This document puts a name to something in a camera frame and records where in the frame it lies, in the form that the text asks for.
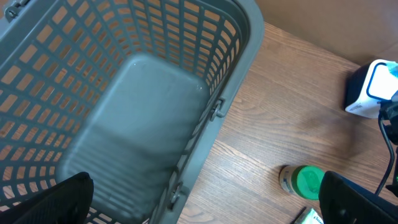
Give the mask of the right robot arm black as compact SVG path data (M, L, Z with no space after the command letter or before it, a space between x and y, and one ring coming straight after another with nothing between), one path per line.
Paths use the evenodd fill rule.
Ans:
M379 116L377 119L379 129L389 151L389 163L385 174L376 190L379 195L385 186L387 179L392 171L394 162L397 162L397 149L393 149L393 144L397 146L397 92L395 92L390 100L382 100L380 103Z

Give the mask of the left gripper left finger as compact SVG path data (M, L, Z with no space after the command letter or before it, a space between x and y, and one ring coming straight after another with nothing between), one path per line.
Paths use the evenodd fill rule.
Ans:
M94 183L80 172L34 197L1 212L1 223L84 223L93 199Z

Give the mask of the teal wipes packet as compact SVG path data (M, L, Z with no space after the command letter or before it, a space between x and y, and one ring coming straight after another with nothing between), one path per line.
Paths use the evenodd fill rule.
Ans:
M398 77L398 63L393 61L386 62L386 67L391 75Z

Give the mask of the green lid jar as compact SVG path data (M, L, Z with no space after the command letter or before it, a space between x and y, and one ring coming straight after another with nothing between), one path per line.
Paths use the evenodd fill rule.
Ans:
M324 171L317 166L284 166L279 174L279 184L289 194L318 200L324 175Z

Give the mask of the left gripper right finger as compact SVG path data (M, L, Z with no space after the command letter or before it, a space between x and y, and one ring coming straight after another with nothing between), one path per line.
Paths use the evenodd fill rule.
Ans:
M336 172L325 173L320 186L319 203L325 224L397 224L396 205Z

